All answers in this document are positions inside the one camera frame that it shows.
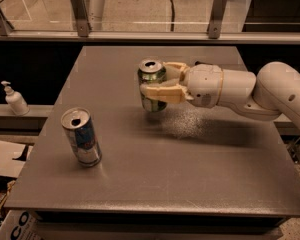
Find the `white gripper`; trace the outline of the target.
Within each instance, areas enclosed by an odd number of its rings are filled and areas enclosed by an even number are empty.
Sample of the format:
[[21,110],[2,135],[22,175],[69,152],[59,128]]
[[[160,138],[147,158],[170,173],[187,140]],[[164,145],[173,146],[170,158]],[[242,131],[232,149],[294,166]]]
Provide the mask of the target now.
[[168,80],[184,81],[187,88],[180,84],[142,84],[140,91],[146,98],[171,104],[188,101],[193,106],[204,108],[217,105],[223,78],[223,70],[219,66],[199,64],[189,69],[182,62],[164,62],[163,66]]

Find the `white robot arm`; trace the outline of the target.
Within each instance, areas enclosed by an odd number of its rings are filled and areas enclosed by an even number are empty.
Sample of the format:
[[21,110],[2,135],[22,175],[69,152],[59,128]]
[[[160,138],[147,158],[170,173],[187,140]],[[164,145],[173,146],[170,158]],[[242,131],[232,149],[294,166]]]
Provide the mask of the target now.
[[300,73],[285,63],[270,62],[256,74],[203,63],[190,67],[167,62],[164,67],[163,82],[140,86],[145,97],[171,104],[227,107],[261,121],[285,115],[300,130]]

